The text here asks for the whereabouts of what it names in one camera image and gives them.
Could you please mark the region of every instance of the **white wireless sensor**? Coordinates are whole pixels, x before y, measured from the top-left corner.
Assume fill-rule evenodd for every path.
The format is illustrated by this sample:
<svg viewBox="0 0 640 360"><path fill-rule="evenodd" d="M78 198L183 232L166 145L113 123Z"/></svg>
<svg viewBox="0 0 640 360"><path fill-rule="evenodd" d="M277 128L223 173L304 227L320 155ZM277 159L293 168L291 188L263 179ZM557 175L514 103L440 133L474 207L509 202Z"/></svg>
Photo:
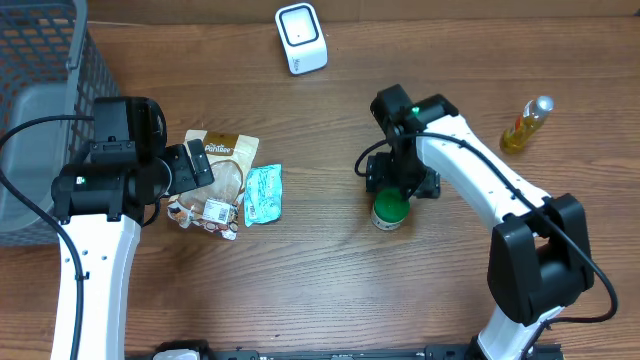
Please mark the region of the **white wireless sensor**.
<svg viewBox="0 0 640 360"><path fill-rule="evenodd" d="M276 25L292 74L327 65L327 43L313 6L299 3L281 8L276 13Z"/></svg>

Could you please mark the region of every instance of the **bottle cap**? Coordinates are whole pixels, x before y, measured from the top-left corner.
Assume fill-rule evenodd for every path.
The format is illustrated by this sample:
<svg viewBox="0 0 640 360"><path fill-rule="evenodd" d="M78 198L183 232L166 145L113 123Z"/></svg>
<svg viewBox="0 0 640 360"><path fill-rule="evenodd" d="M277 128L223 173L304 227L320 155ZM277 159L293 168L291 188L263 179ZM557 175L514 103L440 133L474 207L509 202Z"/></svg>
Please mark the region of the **bottle cap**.
<svg viewBox="0 0 640 360"><path fill-rule="evenodd" d="M536 111L539 115L546 115L553 110L553 99L549 96L540 96L536 100L536 108L539 111Z"/></svg>

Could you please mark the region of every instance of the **bottle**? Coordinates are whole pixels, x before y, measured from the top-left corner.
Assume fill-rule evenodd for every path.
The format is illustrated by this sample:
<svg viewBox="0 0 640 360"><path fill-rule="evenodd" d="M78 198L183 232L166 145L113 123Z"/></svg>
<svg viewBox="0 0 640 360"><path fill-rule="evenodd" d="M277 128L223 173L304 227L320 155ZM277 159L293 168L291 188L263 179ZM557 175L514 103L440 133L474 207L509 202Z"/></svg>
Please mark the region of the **bottle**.
<svg viewBox="0 0 640 360"><path fill-rule="evenodd" d="M527 141L538 130L553 110L553 99L540 96L529 101L515 125L502 134L500 148L507 154L515 154L524 150Z"/></svg>
<svg viewBox="0 0 640 360"><path fill-rule="evenodd" d="M402 198L400 190L387 188L378 193L371 209L371 221L380 230L397 229L409 215L409 201Z"/></svg>

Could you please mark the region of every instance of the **gray bin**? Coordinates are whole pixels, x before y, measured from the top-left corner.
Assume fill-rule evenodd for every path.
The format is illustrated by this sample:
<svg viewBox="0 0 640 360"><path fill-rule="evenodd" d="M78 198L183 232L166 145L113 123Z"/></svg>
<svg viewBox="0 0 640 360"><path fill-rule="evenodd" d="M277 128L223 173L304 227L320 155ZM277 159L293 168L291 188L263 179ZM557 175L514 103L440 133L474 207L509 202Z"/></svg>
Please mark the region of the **gray bin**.
<svg viewBox="0 0 640 360"><path fill-rule="evenodd" d="M42 116L91 115L96 97L118 94L87 31L85 0L0 0L0 135ZM36 125L4 146L2 170L50 212L51 182L92 138L91 122ZM57 241L51 227L0 188L0 246Z"/></svg>

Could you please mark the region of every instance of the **black base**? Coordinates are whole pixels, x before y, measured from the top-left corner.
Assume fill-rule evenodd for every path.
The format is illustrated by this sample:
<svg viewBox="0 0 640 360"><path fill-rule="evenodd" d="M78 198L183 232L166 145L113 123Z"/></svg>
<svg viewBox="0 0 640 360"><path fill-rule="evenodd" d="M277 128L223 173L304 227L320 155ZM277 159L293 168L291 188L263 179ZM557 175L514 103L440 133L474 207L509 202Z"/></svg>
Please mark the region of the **black base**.
<svg viewBox="0 0 640 360"><path fill-rule="evenodd" d="M191 349L200 353L201 360L476 360L484 356L471 355L470 345L427 345L410 350L339 350L310 352L261 353L252 350L212 351L204 340L164 343L156 353L170 349ZM155 355L127 357L126 360L152 360ZM560 345L534 346L527 360L563 360Z"/></svg>

